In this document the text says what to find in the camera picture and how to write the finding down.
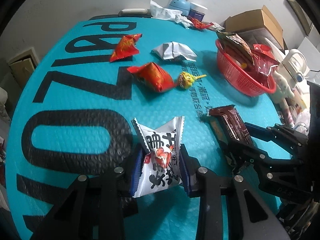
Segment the dark brown snack packet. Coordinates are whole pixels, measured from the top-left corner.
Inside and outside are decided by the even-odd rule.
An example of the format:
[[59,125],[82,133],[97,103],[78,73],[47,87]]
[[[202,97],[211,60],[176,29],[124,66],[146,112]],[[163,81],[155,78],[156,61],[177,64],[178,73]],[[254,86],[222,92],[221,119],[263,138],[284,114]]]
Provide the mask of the dark brown snack packet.
[[211,108],[208,112],[211,128],[219,144],[227,146],[231,141],[254,145],[235,105]]

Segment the white red snack packet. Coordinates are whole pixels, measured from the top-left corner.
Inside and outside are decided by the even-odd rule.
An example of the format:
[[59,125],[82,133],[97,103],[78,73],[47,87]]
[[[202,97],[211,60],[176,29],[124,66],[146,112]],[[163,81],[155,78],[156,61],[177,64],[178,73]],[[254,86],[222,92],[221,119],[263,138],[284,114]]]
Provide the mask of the white red snack packet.
[[184,129],[184,116],[176,116],[157,129],[140,124],[136,118],[132,125],[142,150],[139,152],[131,194],[138,198],[180,185],[180,147]]

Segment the large red snack bag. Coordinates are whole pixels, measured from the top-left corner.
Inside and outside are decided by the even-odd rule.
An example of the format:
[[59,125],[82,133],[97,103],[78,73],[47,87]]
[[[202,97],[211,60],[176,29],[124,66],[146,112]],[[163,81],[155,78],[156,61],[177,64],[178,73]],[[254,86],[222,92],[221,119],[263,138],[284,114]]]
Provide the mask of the large red snack bag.
[[253,65],[250,68],[249,75],[261,85],[269,88],[269,78],[276,70],[279,62],[268,55],[257,50],[251,50]]

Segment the green nutrition cereal bag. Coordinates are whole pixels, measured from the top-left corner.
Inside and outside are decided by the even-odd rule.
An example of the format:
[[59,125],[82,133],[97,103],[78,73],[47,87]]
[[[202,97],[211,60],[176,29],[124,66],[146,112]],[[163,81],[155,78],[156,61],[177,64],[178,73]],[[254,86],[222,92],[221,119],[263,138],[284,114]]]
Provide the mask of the green nutrition cereal bag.
[[253,64],[253,54],[249,45],[236,33],[217,31],[217,36],[221,43],[229,46],[236,54],[241,56],[247,63]]

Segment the paper cup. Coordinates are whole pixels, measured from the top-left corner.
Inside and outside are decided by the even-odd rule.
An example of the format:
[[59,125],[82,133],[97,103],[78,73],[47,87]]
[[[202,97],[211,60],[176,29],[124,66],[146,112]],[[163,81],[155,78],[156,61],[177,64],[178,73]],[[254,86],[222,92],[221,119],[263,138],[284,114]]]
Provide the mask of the paper cup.
[[294,91],[294,97],[288,97],[287,103],[289,106],[292,106],[297,114],[301,113],[305,109],[307,109],[307,105],[305,104],[304,100],[302,99],[301,95]]

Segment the red plastic basket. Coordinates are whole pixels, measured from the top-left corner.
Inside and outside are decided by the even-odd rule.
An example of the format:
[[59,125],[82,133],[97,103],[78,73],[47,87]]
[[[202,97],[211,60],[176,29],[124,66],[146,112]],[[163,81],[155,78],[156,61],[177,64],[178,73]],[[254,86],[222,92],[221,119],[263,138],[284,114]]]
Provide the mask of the red plastic basket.
[[265,93],[273,94],[276,91],[276,82],[272,76],[268,77],[268,85],[266,87],[263,86],[225,53],[219,40],[216,40],[215,44],[217,47],[217,68],[235,89],[251,97],[260,96]]

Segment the yellow lollipop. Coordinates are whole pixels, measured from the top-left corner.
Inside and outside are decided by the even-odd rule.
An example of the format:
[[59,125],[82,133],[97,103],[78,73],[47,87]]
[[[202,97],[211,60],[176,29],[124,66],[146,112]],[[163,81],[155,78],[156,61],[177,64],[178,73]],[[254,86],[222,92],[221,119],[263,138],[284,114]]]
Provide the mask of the yellow lollipop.
[[194,76],[188,72],[181,72],[178,76],[177,83],[183,89],[189,89],[195,81],[206,77],[206,75]]

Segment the red box packet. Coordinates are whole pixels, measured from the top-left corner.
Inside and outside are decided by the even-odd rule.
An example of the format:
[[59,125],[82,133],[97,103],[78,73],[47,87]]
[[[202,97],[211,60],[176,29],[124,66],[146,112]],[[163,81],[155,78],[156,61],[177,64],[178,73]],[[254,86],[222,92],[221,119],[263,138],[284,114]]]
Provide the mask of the red box packet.
[[274,59],[274,55],[272,53],[272,49],[267,46],[267,45],[264,45],[264,44],[253,44],[253,49],[254,50],[257,50],[267,56],[269,56],[270,58]]

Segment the teal bubble mat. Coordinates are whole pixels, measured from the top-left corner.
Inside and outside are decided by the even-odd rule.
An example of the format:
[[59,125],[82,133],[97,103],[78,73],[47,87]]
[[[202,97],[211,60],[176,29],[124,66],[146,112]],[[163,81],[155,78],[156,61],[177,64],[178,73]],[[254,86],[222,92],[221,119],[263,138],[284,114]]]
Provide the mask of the teal bubble mat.
[[[139,54],[110,62],[124,35],[142,34]],[[184,116],[182,141],[188,153],[220,176],[230,167],[210,126],[200,116],[235,105],[245,122],[267,127],[280,122],[264,94],[247,97],[216,66],[216,33],[153,18],[105,18],[78,23],[47,53],[18,101],[7,142],[6,184],[10,211],[21,239],[29,239],[64,189],[79,174],[98,175],[134,149],[131,121],[156,129]],[[197,60],[164,61],[151,52],[167,43],[186,44]],[[127,67],[154,62],[176,87],[163,93],[139,82]],[[178,76],[206,75],[189,89]]]

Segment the orange red snack packet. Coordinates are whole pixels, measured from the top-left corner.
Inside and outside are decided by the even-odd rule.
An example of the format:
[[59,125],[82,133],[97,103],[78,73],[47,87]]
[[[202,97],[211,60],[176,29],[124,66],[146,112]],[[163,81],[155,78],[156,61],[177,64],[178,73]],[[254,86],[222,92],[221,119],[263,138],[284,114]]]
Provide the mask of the orange red snack packet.
[[163,93],[176,87],[176,82],[171,75],[154,62],[146,63],[140,67],[127,67],[127,71],[139,82],[157,93]]

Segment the gold framed picture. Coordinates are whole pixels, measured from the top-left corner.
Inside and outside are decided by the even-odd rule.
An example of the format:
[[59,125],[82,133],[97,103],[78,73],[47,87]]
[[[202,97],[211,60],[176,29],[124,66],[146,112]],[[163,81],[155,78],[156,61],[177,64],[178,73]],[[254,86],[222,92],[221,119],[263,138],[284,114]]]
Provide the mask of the gold framed picture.
[[309,36],[314,27],[313,22],[296,0],[287,0],[287,2],[297,16],[306,36]]

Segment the brown cardboard box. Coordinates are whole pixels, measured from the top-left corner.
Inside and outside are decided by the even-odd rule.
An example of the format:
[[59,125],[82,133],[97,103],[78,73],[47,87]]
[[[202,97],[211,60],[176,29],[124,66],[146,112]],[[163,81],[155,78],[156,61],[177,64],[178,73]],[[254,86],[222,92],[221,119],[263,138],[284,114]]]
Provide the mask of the brown cardboard box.
[[263,36],[279,49],[284,49],[283,29],[265,5],[261,9],[249,10],[227,18],[225,30],[239,35]]

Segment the white crumpled wrapper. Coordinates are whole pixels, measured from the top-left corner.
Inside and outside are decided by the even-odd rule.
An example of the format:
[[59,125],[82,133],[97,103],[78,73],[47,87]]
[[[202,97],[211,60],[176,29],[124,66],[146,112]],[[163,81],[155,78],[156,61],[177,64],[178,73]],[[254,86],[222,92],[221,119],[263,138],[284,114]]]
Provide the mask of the white crumpled wrapper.
[[163,43],[151,50],[164,61],[191,61],[197,60],[197,55],[186,45],[178,42]]

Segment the red candy wrapper at back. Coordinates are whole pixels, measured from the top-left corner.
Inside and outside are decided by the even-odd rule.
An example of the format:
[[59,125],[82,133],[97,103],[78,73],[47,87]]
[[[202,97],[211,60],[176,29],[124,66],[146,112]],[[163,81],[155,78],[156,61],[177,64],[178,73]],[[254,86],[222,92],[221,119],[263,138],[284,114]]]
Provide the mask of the red candy wrapper at back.
[[187,19],[193,24],[194,28],[198,29],[198,30],[208,29],[214,25],[213,22],[203,23],[203,22],[199,21],[198,19],[190,17],[190,16],[188,16]]

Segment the white lid jar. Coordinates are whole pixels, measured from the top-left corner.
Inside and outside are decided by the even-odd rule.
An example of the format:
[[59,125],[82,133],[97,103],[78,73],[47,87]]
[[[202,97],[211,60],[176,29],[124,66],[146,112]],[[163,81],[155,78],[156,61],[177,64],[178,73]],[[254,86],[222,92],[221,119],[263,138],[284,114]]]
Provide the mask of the white lid jar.
[[200,4],[191,2],[190,3],[189,16],[199,20],[200,22],[202,22],[207,10],[208,10],[207,7],[204,7],[204,6],[200,5]]

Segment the small red snack packet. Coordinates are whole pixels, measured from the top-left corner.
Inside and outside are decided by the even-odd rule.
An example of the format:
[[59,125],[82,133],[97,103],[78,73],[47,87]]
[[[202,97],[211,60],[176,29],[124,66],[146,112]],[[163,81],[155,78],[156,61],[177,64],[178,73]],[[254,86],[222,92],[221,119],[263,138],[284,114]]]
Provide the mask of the small red snack packet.
[[110,62],[122,60],[139,54],[139,50],[136,48],[136,43],[141,37],[142,34],[124,35],[116,45],[110,57]]

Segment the blue deer humidifier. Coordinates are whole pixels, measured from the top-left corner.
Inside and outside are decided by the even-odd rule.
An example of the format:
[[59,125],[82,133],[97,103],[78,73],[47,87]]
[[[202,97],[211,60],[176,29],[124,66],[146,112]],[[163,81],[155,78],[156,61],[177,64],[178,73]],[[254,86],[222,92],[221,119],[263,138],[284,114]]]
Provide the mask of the blue deer humidifier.
[[171,0],[168,5],[168,9],[181,11],[182,16],[188,16],[190,11],[189,0]]

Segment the white crumpled tissue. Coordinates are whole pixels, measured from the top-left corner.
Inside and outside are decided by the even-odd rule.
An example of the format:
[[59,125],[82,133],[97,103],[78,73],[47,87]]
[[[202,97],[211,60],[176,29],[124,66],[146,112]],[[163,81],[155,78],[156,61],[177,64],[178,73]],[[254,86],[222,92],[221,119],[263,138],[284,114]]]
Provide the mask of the white crumpled tissue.
[[181,24],[185,29],[194,26],[190,20],[182,15],[180,10],[164,8],[153,0],[150,1],[150,13],[153,18]]

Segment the white flat device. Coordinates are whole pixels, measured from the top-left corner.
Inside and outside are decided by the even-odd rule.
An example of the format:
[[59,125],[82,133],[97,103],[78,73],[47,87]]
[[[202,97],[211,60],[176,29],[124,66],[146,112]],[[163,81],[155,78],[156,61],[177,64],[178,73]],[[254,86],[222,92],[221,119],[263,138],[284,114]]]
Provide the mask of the white flat device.
[[119,17],[142,17],[151,18],[151,12],[148,8],[128,8],[118,13]]

